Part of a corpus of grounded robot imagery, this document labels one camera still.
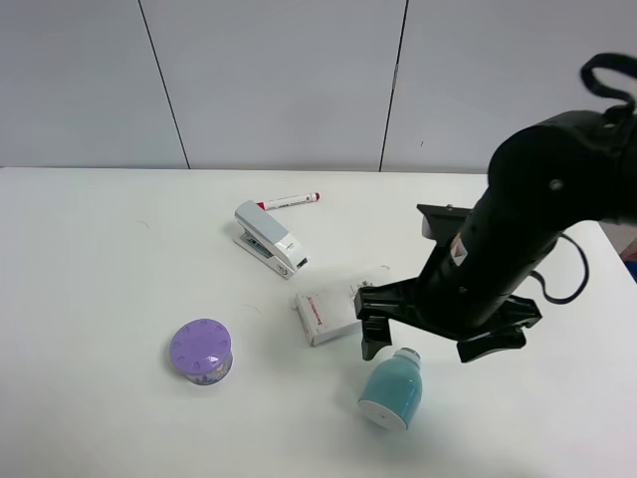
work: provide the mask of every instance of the white table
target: white table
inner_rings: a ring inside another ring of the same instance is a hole
[[[471,207],[478,175],[254,171],[0,171],[0,476],[634,477],[637,288],[595,223],[570,230],[591,281],[572,305],[536,299],[529,344],[460,364],[452,342],[392,324],[372,362],[360,337],[311,349],[295,291],[387,265],[417,275],[433,248],[417,203]],[[274,211],[312,255],[285,281],[237,247],[246,199],[319,191]],[[575,250],[544,261],[552,294]],[[197,318],[227,325],[216,385],[170,370]],[[423,356],[413,426],[384,432],[357,394],[396,347]]]

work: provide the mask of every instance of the white bottle cap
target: white bottle cap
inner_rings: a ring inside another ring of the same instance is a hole
[[[380,403],[371,400],[361,400],[358,406],[367,415],[367,418],[388,430],[404,431],[407,429],[407,424],[400,416]]]
[[[395,357],[396,356],[400,356],[400,357],[405,357],[407,359],[410,359],[411,361],[416,363],[416,365],[418,365],[418,368],[420,368],[420,355],[418,355],[418,353],[416,351],[412,350],[412,349],[408,349],[407,347],[403,347],[399,351],[396,351],[394,356]]]

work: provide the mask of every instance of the stapler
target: stapler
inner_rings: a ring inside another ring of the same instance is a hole
[[[245,229],[235,242],[285,279],[290,279],[310,259],[301,243],[255,202],[246,201],[235,211]]]

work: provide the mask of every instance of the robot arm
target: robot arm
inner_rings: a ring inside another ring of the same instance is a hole
[[[359,290],[364,359],[391,344],[389,319],[456,341],[462,362],[520,349],[522,327],[541,314],[512,293],[529,275],[540,278],[533,269],[563,230],[582,220],[637,223],[635,101],[600,84],[595,68],[637,79],[637,60],[600,54],[581,70],[592,93],[623,105],[564,113],[511,136],[496,150],[489,187],[472,210],[418,206],[436,247],[418,278]]]

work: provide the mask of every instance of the bottle cap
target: bottle cap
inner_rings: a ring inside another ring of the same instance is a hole
[[[405,357],[407,359],[410,359],[411,361],[416,363],[416,365],[418,365],[418,368],[420,368],[420,355],[418,355],[418,353],[414,351],[413,349],[403,347],[399,351],[396,351],[394,356]]]
[[[200,319],[183,326],[170,342],[170,361],[191,381],[219,381],[230,369],[230,334],[217,321]]]

